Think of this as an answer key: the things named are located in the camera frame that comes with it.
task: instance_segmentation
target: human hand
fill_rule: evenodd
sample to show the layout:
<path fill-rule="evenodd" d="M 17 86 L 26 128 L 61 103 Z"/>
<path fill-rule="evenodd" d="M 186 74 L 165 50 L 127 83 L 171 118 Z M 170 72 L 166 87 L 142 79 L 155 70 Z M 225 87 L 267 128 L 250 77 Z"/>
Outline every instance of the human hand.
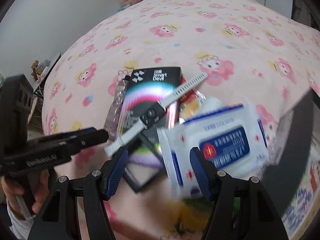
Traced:
<path fill-rule="evenodd" d="M 37 192 L 34 194 L 35 202 L 32 205 L 32 210 L 36 214 L 40 211 L 45 198 L 49 194 L 48 178 L 48 170 L 43 170 L 40 172 L 38 189 Z M 16 216 L 24 219 L 21 213 L 20 206 L 15 197 L 16 195 L 22 196 L 24 194 L 24 188 L 18 182 L 8 177 L 2 177 L 1 184 L 4 194 L 7 197 L 8 204 L 11 207 L 11 210 L 14 212 Z"/>

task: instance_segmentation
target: bed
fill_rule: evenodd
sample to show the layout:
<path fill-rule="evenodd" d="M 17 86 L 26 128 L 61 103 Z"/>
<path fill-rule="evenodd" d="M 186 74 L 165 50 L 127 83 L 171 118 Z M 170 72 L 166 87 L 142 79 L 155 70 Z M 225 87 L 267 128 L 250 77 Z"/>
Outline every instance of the bed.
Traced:
<path fill-rule="evenodd" d="M 118 81 L 133 69 L 153 66 L 180 66 L 187 80 L 204 71 L 204 95 L 226 105 L 253 102 L 271 143 L 280 117 L 310 87 L 320 94 L 320 33 L 255 0 L 144 0 L 96 25 L 61 57 L 45 84 L 45 135 L 103 128 Z M 57 171 L 83 177 L 105 160 L 103 146 L 97 146 Z M 319 199 L 320 175 L 311 178 L 310 170 L 320 170 L 318 159 L 309 158 L 282 217 L 290 239 L 305 230 Z M 207 213 L 172 201 L 165 178 L 143 194 L 121 181 L 105 207 L 117 239 L 196 240 L 207 220 Z"/>

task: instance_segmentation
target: green object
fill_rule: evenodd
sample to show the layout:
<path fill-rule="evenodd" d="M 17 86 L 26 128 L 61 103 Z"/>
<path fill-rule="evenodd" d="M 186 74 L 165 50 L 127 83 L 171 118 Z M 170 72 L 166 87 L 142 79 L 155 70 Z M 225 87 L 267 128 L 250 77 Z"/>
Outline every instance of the green object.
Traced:
<path fill-rule="evenodd" d="M 187 206 L 191 206 L 199 211 L 208 211 L 214 206 L 214 202 L 208 201 L 205 197 L 184 198 L 183 201 Z"/>
<path fill-rule="evenodd" d="M 233 212 L 237 213 L 240 210 L 240 198 L 239 197 L 235 197 L 233 199 Z"/>

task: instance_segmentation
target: product packaging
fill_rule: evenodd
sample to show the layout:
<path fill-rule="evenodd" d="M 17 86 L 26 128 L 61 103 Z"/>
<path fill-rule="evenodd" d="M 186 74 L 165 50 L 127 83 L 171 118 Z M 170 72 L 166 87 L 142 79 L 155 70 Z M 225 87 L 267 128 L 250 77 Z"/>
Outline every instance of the product packaging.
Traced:
<path fill-rule="evenodd" d="M 250 103 L 223 107 L 172 129 L 158 129 L 158 137 L 174 198 L 201 195 L 189 159 L 192 147 L 199 147 L 217 169 L 241 179 L 248 179 L 250 171 L 269 159 L 261 121 Z"/>

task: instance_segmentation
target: small table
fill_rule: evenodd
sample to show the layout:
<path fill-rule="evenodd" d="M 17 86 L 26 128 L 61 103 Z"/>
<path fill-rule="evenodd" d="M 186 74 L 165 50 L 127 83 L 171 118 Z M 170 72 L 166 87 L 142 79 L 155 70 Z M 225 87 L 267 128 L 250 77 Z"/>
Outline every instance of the small table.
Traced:
<path fill-rule="evenodd" d="M 32 88 L 33 88 L 34 94 L 35 94 L 37 97 L 40 97 L 40 98 L 43 99 L 43 94 L 41 93 L 40 87 L 41 87 L 41 86 L 44 86 L 44 83 L 45 83 L 45 81 L 47 80 L 48 75 L 50 74 L 51 70 L 53 69 L 53 67 L 55 66 L 55 64 L 58 62 L 58 60 L 59 60 L 60 58 L 61 58 L 61 52 L 59 52 L 58 54 L 56 54 L 56 55 L 50 60 L 50 64 L 49 64 L 49 66 L 48 66 L 48 70 L 47 70 L 47 72 L 44 74 L 44 76 L 43 76 L 40 80 L 38 80 L 38 81 L 36 81 L 36 82 L 34 82 L 34 83 L 32 84 Z"/>

